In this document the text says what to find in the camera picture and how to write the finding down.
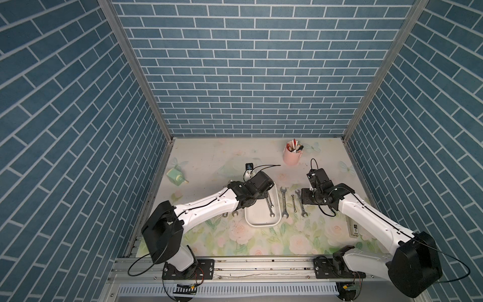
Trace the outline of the silver ring-end wrench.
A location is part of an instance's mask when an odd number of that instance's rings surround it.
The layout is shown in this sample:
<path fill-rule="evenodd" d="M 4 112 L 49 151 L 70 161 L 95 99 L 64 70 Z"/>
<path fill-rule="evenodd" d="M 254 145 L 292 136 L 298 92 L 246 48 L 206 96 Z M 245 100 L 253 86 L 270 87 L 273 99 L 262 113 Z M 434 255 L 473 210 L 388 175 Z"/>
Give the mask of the silver ring-end wrench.
<path fill-rule="evenodd" d="M 270 194 L 267 194 L 267 197 L 265 198 L 265 200 L 267 202 L 267 206 L 268 206 L 268 209 L 269 209 L 269 215 L 270 215 L 270 217 L 274 218 L 275 217 L 275 213 L 273 212 L 274 205 L 272 203 Z"/>

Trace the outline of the large silver open-end wrench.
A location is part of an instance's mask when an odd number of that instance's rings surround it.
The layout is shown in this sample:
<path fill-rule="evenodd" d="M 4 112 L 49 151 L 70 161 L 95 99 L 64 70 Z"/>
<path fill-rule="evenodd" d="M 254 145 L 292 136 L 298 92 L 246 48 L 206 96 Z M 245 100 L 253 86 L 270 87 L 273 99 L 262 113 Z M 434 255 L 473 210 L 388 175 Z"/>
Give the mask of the large silver open-end wrench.
<path fill-rule="evenodd" d="M 289 214 L 288 214 L 288 210 L 287 210 L 287 205 L 286 205 L 287 188 L 286 187 L 280 187 L 280 192 L 282 194 L 282 199 L 283 199 L 282 217 L 283 218 L 289 218 Z"/>

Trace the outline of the white plastic storage box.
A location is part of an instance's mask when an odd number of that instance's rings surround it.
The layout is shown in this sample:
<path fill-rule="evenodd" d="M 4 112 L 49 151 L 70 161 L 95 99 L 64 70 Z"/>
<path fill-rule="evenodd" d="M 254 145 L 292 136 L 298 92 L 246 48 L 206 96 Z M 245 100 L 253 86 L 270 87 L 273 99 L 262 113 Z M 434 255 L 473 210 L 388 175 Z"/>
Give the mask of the white plastic storage box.
<path fill-rule="evenodd" d="M 264 199 L 257 200 L 254 205 L 244 209 L 245 221 L 254 228 L 262 227 L 274 227 L 280 223 L 282 219 L 282 206 L 280 205 L 278 188 L 275 184 L 274 187 L 268 192 L 270 194 L 272 203 L 274 205 L 273 212 L 275 217 L 272 218 L 269 215 L 269 209 L 267 202 Z"/>

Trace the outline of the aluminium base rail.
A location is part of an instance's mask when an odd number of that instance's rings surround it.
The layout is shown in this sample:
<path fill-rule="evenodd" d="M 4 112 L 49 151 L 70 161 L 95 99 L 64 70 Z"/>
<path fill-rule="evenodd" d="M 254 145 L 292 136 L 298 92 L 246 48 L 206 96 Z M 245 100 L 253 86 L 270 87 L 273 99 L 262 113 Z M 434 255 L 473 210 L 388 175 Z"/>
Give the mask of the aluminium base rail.
<path fill-rule="evenodd" d="M 216 257 L 199 286 L 170 280 L 162 264 L 118 258 L 100 301 L 339 301 L 344 284 L 357 301 L 409 301 L 390 282 L 368 275 L 359 279 L 319 279 L 310 256 Z"/>

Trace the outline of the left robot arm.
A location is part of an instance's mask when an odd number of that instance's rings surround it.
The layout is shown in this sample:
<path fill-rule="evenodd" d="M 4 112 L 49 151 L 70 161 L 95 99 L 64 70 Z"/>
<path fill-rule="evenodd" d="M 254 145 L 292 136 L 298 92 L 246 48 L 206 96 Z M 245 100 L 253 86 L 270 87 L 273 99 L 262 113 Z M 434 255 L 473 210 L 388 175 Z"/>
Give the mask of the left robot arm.
<path fill-rule="evenodd" d="M 253 206 L 273 187 L 274 181 L 260 171 L 245 182 L 229 182 L 219 192 L 197 201 L 180 205 L 161 202 L 141 229 L 152 263 L 167 262 L 179 272 L 191 269 L 196 260 L 191 250 L 181 245 L 184 234 L 216 216 Z"/>

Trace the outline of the pink pen cup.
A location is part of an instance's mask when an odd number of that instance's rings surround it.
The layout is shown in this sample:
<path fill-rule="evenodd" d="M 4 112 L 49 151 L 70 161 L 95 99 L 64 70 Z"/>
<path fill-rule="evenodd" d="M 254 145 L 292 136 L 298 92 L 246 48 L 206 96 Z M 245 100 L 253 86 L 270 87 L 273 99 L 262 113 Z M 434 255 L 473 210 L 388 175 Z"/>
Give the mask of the pink pen cup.
<path fill-rule="evenodd" d="M 291 141 L 289 141 L 286 144 L 283 152 L 284 163 L 287 164 L 288 166 L 295 166 L 299 162 L 303 154 L 303 150 L 304 150 L 304 145 L 302 145 L 299 140 L 294 138 Z"/>

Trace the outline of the small thin silver wrench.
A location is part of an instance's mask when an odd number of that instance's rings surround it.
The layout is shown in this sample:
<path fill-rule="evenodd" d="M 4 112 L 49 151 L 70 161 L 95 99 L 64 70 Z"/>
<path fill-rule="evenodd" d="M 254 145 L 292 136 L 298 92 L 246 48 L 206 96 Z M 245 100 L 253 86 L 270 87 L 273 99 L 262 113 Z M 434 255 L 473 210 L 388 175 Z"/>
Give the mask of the small thin silver wrench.
<path fill-rule="evenodd" d="M 292 200 L 292 205 L 293 205 L 293 213 L 297 213 L 297 207 L 296 207 L 296 202 L 295 202 L 295 196 L 291 195 L 291 200 Z"/>

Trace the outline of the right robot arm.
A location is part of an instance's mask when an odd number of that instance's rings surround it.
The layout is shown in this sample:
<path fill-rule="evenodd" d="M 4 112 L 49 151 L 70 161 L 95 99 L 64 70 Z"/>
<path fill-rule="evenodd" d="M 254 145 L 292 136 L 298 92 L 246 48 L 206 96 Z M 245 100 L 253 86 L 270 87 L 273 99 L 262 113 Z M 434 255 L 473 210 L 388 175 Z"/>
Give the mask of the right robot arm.
<path fill-rule="evenodd" d="M 385 254 L 364 252 L 346 245 L 333 253 L 336 274 L 365 273 L 390 281 L 402 294 L 416 298 L 442 276 L 434 238 L 413 232 L 363 201 L 349 186 L 333 184 L 324 169 L 310 169 L 310 188 L 301 191 L 305 205 L 327 206 L 351 218 L 386 249 Z"/>

